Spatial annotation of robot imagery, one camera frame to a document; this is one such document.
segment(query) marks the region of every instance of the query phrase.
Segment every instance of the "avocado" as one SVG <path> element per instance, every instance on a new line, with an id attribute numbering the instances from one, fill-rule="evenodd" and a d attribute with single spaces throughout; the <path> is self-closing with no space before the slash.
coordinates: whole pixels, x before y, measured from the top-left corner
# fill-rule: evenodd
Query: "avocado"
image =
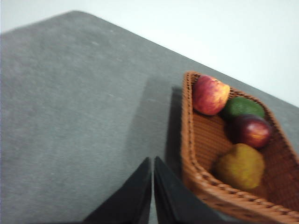
<path id="1" fill-rule="evenodd" d="M 238 143 L 215 164 L 219 180 L 240 190 L 250 190 L 260 185 L 265 164 L 263 155 L 254 148 Z"/>
<path id="2" fill-rule="evenodd" d="M 221 111 L 221 116 L 227 120 L 243 114 L 254 114 L 261 118 L 265 117 L 265 111 L 262 106 L 245 97 L 234 97 L 229 99 Z"/>

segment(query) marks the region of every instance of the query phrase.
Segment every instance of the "woven basket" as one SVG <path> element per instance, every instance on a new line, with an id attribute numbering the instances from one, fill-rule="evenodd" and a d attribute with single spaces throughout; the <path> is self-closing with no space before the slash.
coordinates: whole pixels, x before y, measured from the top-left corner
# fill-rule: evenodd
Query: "woven basket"
<path id="1" fill-rule="evenodd" d="M 214 209 L 250 222 L 299 224 L 299 160 L 273 113 L 257 98 L 231 88 L 229 97 L 243 96 L 260 104 L 273 127 L 270 143 L 260 149 L 266 164 L 262 186 L 244 192 L 224 184 L 212 174 L 213 163 L 228 152 L 232 143 L 224 133 L 225 122 L 205 116 L 192 107 L 192 84 L 200 73 L 185 73 L 182 99 L 183 182 L 198 198 Z"/>

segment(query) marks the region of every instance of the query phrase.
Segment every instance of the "apple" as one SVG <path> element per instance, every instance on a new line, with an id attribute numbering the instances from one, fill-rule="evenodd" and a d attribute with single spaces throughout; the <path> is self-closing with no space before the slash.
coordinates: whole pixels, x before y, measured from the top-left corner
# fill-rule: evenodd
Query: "apple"
<path id="1" fill-rule="evenodd" d="M 229 91 L 229 85 L 212 76 L 200 75 L 193 85 L 193 108 L 205 115 L 216 115 L 224 108 Z"/>
<path id="2" fill-rule="evenodd" d="M 236 117 L 230 127 L 229 136 L 234 143 L 244 143 L 253 148 L 265 146 L 272 134 L 270 124 L 263 118 L 245 114 Z"/>

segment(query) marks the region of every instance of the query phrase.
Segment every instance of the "gray felt surface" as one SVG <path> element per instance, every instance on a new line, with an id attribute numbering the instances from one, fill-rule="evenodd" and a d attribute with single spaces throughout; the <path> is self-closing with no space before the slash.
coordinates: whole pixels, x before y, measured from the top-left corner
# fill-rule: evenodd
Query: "gray felt surface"
<path id="1" fill-rule="evenodd" d="M 97 17 L 70 12 L 3 34 L 1 223 L 80 221 L 146 156 L 179 174 L 186 70 L 260 98 L 298 149 L 297 107 Z"/>

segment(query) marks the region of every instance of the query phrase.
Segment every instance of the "pear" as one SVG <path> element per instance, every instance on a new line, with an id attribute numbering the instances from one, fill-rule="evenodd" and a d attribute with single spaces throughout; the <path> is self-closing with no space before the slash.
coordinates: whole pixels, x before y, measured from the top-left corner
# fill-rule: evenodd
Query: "pear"
<path id="1" fill-rule="evenodd" d="M 215 164 L 219 180 L 240 190 L 259 186 L 264 169 L 263 155 L 243 143 L 233 145 Z"/>

